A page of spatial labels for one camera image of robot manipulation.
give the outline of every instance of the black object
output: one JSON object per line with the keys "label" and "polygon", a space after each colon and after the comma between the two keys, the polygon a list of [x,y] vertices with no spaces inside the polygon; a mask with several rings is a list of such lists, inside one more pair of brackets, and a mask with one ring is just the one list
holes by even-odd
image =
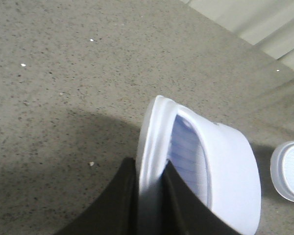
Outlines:
{"label": "black object", "polygon": [[[136,234],[135,177],[135,161],[125,158],[99,198],[55,235]],[[171,162],[163,172],[162,184],[161,235],[240,235],[198,200]]]}
{"label": "black object", "polygon": [[55,235],[134,234],[135,161],[125,158],[107,188],[76,220]]}
{"label": "black object", "polygon": [[193,194],[171,162],[163,172],[162,183],[163,235],[240,235]]}

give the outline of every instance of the white wall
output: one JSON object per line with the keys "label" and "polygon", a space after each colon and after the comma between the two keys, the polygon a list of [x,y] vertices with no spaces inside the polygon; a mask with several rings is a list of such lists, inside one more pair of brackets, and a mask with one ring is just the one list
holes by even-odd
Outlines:
{"label": "white wall", "polygon": [[294,0],[181,0],[294,70]]}

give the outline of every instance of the gray granite surface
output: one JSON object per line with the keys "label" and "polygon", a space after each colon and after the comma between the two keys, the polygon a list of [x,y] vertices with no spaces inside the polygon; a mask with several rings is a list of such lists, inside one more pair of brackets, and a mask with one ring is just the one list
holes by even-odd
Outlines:
{"label": "gray granite surface", "polygon": [[294,72],[178,0],[0,0],[0,235],[50,235],[84,211],[135,157],[158,94],[246,135],[257,234],[294,235],[269,172],[294,140]]}

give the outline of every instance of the white slide sandal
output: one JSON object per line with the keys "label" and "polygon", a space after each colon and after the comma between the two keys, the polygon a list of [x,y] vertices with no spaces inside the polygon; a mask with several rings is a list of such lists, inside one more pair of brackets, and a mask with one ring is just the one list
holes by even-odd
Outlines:
{"label": "white slide sandal", "polygon": [[294,141],[279,145],[272,154],[271,179],[278,193],[294,202]]}
{"label": "white slide sandal", "polygon": [[140,233],[159,233],[160,179],[168,160],[218,218],[243,235],[256,233],[261,188],[245,136],[160,95],[147,108],[138,144]]}

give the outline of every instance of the concrete floor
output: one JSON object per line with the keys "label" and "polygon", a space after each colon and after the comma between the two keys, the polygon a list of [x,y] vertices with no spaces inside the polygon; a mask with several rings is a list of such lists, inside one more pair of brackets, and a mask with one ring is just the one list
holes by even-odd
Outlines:
{"label": "concrete floor", "polygon": [[0,0],[0,235],[52,234],[85,210],[135,156],[157,94],[247,136],[257,234],[294,235],[269,172],[294,140],[294,72],[179,0]]}

